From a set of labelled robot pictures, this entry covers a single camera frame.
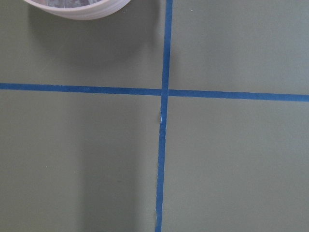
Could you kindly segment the pink bowl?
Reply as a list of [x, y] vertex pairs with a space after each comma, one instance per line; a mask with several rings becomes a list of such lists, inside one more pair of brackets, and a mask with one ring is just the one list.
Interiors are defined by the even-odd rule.
[[60, 16], [73, 20], [94, 20], [100, 19], [121, 10], [130, 1], [129, 0], [100, 0], [80, 7], [55, 7], [48, 6], [45, 0], [25, 0], [26, 3], [32, 5], [42, 11], [52, 15]]

